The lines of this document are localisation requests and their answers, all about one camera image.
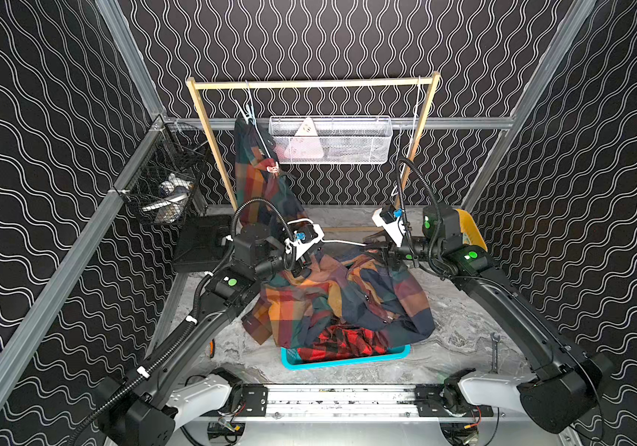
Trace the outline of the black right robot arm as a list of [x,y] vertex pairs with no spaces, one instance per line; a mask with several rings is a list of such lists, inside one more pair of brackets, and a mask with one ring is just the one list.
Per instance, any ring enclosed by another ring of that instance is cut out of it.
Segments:
[[406,157],[396,161],[396,204],[374,215],[387,235],[382,253],[451,282],[498,323],[530,368],[526,377],[463,369],[445,379],[442,406],[452,414],[484,406],[508,409],[525,414],[551,434],[574,427],[591,410],[600,411],[614,369],[611,360],[562,336],[510,284],[487,248],[467,243],[458,209],[437,202],[435,193],[429,193],[429,204],[422,211],[422,236],[412,234],[404,184],[416,170]]

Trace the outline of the white wire hanger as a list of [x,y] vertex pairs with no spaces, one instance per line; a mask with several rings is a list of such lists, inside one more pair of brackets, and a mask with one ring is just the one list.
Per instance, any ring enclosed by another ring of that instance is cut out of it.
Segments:
[[[416,82],[416,93],[415,93],[415,101],[413,104],[413,116],[412,116],[412,121],[411,121],[411,128],[409,129],[409,143],[407,146],[407,149],[403,152],[400,152],[400,155],[398,157],[404,157],[406,155],[409,154],[409,150],[411,149],[412,145],[413,145],[413,141],[415,139],[415,132],[417,130],[417,121],[418,121],[418,109],[419,109],[419,105],[421,102],[421,98],[422,98],[422,84],[421,84],[422,78],[418,77],[417,82]],[[391,191],[391,197],[392,198],[398,198],[398,188],[399,188],[399,184],[400,181],[402,179],[402,176],[406,170],[405,165],[402,164],[398,164],[396,166],[398,168],[398,170],[396,171],[398,173],[398,178],[396,179],[396,184],[394,185],[392,191]]]

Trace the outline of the red black plaid shirt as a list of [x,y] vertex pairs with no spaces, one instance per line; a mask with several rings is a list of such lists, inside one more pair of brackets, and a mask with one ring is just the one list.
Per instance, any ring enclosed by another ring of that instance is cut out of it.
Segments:
[[382,355],[388,344],[377,332],[357,326],[331,325],[308,347],[297,349],[303,362],[333,362]]

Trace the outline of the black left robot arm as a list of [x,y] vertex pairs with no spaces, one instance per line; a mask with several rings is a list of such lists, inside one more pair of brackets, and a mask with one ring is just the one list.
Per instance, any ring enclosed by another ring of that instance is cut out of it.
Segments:
[[102,381],[96,408],[67,444],[78,444],[92,425],[117,445],[166,444],[184,425],[182,408],[171,403],[178,376],[247,308],[265,282],[295,270],[303,257],[295,234],[304,215],[295,199],[246,200],[232,217],[225,255],[197,286],[184,321],[123,381]]

